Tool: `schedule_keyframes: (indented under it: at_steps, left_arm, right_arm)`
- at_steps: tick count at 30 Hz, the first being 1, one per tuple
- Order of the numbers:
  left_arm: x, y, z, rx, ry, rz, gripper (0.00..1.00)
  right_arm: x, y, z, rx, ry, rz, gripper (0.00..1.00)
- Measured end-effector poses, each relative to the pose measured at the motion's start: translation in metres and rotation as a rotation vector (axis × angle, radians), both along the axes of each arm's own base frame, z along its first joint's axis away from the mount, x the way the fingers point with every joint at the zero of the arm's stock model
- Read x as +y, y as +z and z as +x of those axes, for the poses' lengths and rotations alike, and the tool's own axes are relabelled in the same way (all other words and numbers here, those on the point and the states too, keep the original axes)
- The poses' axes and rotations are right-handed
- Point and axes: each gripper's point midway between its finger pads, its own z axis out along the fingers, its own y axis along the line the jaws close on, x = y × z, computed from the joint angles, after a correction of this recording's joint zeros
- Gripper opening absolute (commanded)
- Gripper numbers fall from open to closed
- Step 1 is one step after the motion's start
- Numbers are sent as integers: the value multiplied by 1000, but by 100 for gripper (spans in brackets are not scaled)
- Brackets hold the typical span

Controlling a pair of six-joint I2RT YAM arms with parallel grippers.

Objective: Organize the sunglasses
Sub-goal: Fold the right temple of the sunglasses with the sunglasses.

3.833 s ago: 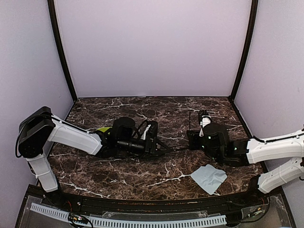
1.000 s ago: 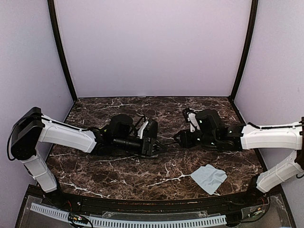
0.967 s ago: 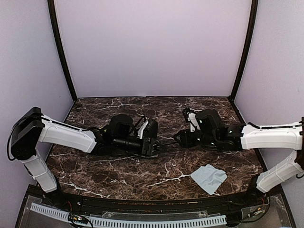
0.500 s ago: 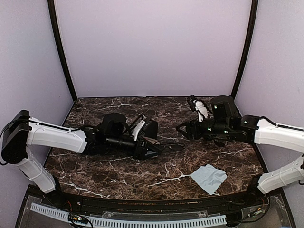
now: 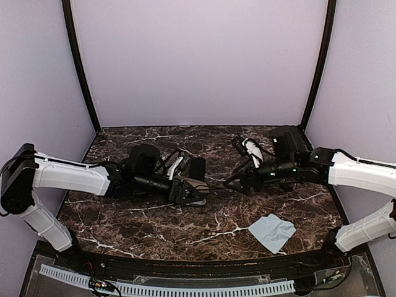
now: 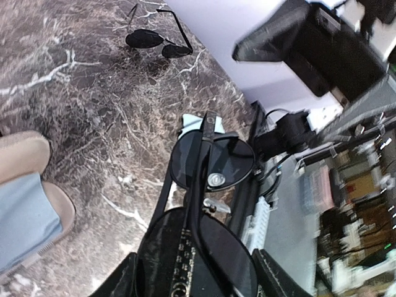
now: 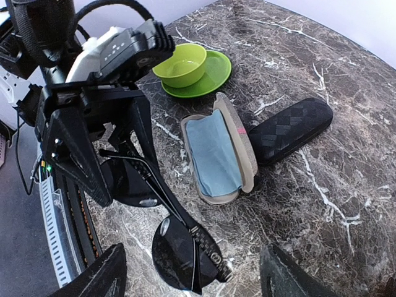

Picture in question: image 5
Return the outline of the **plaid brown glasses case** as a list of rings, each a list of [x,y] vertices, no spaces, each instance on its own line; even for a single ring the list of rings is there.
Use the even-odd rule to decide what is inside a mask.
[[[207,183],[190,178],[175,178],[169,200],[175,204],[200,207],[206,204]]]

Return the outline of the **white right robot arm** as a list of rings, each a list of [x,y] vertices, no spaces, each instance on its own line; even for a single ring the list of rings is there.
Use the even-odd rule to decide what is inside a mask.
[[[296,126],[280,126],[268,133],[272,151],[249,137],[236,136],[233,147],[248,160],[223,184],[244,195],[260,192],[266,185],[312,183],[349,187],[387,196],[385,206],[365,217],[327,233],[316,263],[328,269],[362,244],[395,233],[395,164],[355,157],[340,148],[312,148]]]

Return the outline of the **black round sunglasses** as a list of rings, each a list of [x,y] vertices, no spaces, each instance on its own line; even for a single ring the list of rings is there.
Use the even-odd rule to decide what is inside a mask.
[[[233,191],[231,189],[228,189],[228,184],[224,183],[225,180],[221,180],[220,183],[209,183],[209,188],[213,190],[226,190],[226,191]]]

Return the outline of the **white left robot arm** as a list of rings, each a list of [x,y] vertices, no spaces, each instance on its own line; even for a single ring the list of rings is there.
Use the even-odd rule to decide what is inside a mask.
[[[5,216],[19,216],[63,254],[74,270],[81,270],[87,265],[87,255],[80,251],[71,230],[39,200],[35,189],[64,189],[109,198],[152,191],[173,204],[201,206],[209,193],[205,167],[204,158],[187,155],[179,155],[167,166],[159,149],[149,144],[134,146],[119,163],[97,164],[50,157],[36,151],[33,144],[23,144],[1,169],[1,207]]]

